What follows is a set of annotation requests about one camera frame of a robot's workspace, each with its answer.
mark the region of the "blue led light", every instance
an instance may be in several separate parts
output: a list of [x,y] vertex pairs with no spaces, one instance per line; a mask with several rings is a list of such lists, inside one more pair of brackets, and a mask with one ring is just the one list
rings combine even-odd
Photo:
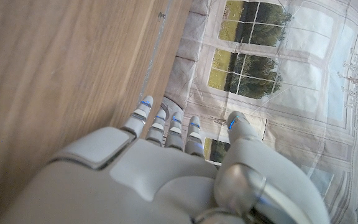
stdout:
[[181,124],[181,121],[176,119],[175,116],[172,116],[172,121],[178,121]]
[[143,100],[142,100],[140,103],[142,103],[143,105],[146,105],[146,106],[148,106],[148,107],[151,107],[151,106],[152,106],[149,101],[143,101]]
[[234,121],[236,120],[236,118],[238,118],[238,116],[236,116],[232,121],[231,121],[231,124],[229,126],[229,130],[232,128],[233,124],[234,124]]
[[191,123],[190,125],[194,125],[194,126],[197,126],[198,128],[200,128],[200,126],[198,124],[195,124],[195,123]]

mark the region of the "window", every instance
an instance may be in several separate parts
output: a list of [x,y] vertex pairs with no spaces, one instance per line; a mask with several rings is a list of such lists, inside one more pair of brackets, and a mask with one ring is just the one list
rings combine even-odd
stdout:
[[224,156],[230,148],[230,144],[218,140],[205,138],[204,156],[205,159],[222,163]]
[[208,86],[261,99],[280,89],[282,77],[273,58],[216,49]]
[[219,39],[237,43],[278,46],[284,25],[291,19],[283,7],[264,2],[228,1]]

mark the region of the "robotic finger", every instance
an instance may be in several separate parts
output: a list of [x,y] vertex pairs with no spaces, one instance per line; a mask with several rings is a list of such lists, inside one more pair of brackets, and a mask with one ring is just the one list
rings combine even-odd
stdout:
[[197,116],[191,117],[187,131],[185,153],[200,156],[204,159],[204,149],[200,131],[200,119]]
[[130,115],[129,119],[121,129],[134,134],[136,138],[139,138],[152,106],[153,98],[151,96],[146,96],[139,105],[137,105],[137,108]]
[[162,145],[162,137],[164,134],[165,115],[166,115],[166,113],[164,110],[158,111],[156,117],[154,118],[154,122],[146,135],[146,140],[148,140],[149,142],[156,144],[158,146]]
[[183,150],[183,142],[181,139],[181,114],[178,112],[174,113],[172,116],[167,141],[165,141],[165,147],[173,147],[181,151]]

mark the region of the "wooden panel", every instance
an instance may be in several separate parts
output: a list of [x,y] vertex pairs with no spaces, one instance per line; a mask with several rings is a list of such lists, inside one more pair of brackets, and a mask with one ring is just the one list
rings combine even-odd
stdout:
[[[56,150],[133,111],[167,2],[0,1],[0,213]],[[190,7],[184,2],[172,1],[158,50],[167,64],[146,89],[155,105]]]

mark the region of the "window pane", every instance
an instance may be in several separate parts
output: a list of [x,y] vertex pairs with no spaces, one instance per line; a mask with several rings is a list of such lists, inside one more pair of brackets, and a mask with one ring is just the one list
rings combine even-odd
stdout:
[[232,55],[231,52],[221,49],[216,49],[214,54],[214,59],[212,61],[212,67],[224,71],[228,71],[231,55]]
[[257,2],[227,1],[223,19],[253,22],[257,8]]
[[303,115],[304,111],[315,113],[319,103],[319,91],[310,90],[300,86],[287,85],[281,83],[277,86],[280,90],[275,91],[270,99],[271,103],[282,105],[287,108],[293,108],[300,110],[287,110],[291,113]]
[[242,77],[238,94],[253,99],[261,99],[271,94],[273,86],[274,82],[271,81]]
[[219,39],[237,43],[248,43],[252,30],[252,24],[241,22],[223,21],[219,32]]
[[283,35],[282,27],[255,24],[250,43],[276,47],[283,39]]
[[204,156],[205,159],[222,163],[224,156],[230,148],[230,144],[214,139],[205,139]]
[[229,64],[229,72],[236,72],[237,74],[241,74],[242,66],[244,64],[245,54],[232,54],[230,58]]
[[259,4],[256,22],[284,26],[285,22],[290,18],[291,14],[285,13],[283,7],[276,4],[261,2]]
[[244,12],[242,13],[240,21],[253,22],[255,20],[256,10],[258,8],[257,2],[244,2]]
[[242,74],[274,81],[277,74],[277,62],[268,57],[248,55]]
[[230,19],[239,21],[241,14],[246,12],[244,10],[244,4],[242,1],[227,1],[226,8],[224,9],[223,19]]
[[239,84],[240,76],[229,73],[226,77],[226,84],[224,86],[224,91],[229,91],[231,93],[237,93],[237,86]]
[[218,90],[224,90],[226,76],[227,72],[222,72],[212,68],[211,73],[209,74],[208,86]]
[[236,42],[248,44],[251,31],[252,31],[252,24],[239,23],[239,26],[237,28],[237,34],[236,34]]
[[222,21],[221,31],[219,32],[219,39],[234,41],[236,38],[236,29],[238,22]]

